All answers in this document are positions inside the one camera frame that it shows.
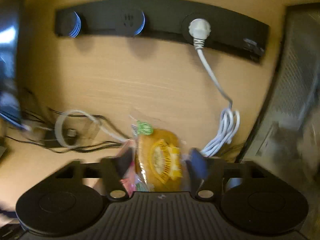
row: coiled white cable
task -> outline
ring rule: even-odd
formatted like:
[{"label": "coiled white cable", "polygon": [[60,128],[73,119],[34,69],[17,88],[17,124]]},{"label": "coiled white cable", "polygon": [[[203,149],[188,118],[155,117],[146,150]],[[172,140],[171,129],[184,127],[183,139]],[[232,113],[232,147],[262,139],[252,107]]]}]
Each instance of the coiled white cable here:
[{"label": "coiled white cable", "polygon": [[77,148],[79,147],[79,145],[69,145],[66,143],[66,141],[64,140],[63,138],[63,134],[62,134],[62,128],[63,128],[63,123],[64,121],[66,120],[66,118],[70,115],[70,114],[83,114],[85,116],[87,116],[92,122],[94,122],[95,124],[99,125],[100,127],[100,130],[103,131],[104,133],[110,135],[111,137],[113,137],[114,139],[120,141],[120,142],[126,142],[127,139],[126,138],[123,138],[121,136],[118,136],[114,133],[111,133],[108,131],[107,128],[105,128],[101,122],[95,118],[94,116],[92,116],[91,114],[88,114],[82,110],[69,110],[69,111],[66,111],[64,112],[62,115],[60,115],[58,118],[57,118],[57,121],[54,125],[54,133],[55,133],[55,136],[58,140],[58,142],[60,143],[61,146],[65,147],[65,148],[70,148],[70,149],[73,149],[73,148]]},{"label": "coiled white cable", "polygon": [[204,19],[195,19],[189,25],[189,33],[194,38],[193,45],[199,58],[221,95],[229,102],[229,108],[225,108],[221,112],[217,135],[201,150],[205,157],[214,156],[225,143],[230,144],[240,126],[239,111],[232,111],[232,99],[220,86],[202,51],[204,41],[209,36],[210,31],[210,24]]}]

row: packaged bread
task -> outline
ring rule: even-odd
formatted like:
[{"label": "packaged bread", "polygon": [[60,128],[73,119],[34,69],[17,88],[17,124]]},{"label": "packaged bread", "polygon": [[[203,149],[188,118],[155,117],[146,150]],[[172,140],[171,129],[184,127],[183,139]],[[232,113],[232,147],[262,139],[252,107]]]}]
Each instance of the packaged bread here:
[{"label": "packaged bread", "polygon": [[140,133],[135,165],[136,173],[149,191],[180,191],[179,140],[174,133],[162,129]]}]

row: wooden table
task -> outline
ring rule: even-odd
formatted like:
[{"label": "wooden table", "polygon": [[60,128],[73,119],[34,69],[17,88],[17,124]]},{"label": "wooden table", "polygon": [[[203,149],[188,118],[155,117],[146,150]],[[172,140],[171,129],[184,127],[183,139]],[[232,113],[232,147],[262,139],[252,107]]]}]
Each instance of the wooden table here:
[{"label": "wooden table", "polygon": [[[148,38],[57,38],[54,10],[91,0],[26,0],[18,50],[18,83],[46,106],[75,108],[109,117],[130,133],[132,109],[168,124],[190,147],[203,147],[216,132],[227,102],[191,45]],[[257,65],[205,49],[220,84],[241,114],[233,144],[246,140],[268,90],[281,40],[284,6],[295,0],[192,0],[245,14],[270,26],[265,58]],[[19,196],[72,159],[96,161],[116,150],[53,154],[8,142],[0,160],[0,200],[14,208]]]}]

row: white connector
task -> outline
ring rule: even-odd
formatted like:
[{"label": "white connector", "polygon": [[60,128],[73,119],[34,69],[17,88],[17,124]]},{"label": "white connector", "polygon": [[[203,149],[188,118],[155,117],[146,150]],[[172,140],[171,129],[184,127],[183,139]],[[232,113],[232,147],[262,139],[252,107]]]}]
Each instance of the white connector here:
[{"label": "white connector", "polygon": [[195,19],[189,25],[189,33],[193,37],[193,45],[195,46],[204,68],[208,72],[221,95],[229,102],[229,108],[226,108],[221,112],[219,130],[216,137],[211,140],[201,151],[202,155],[205,157],[211,157],[215,155],[225,143],[230,144],[233,136],[236,134],[240,126],[239,112],[233,112],[231,110],[232,99],[224,92],[218,83],[218,80],[210,68],[207,60],[205,59],[202,51],[202,48],[204,47],[204,41],[210,35],[210,32],[210,24],[205,19]]}]

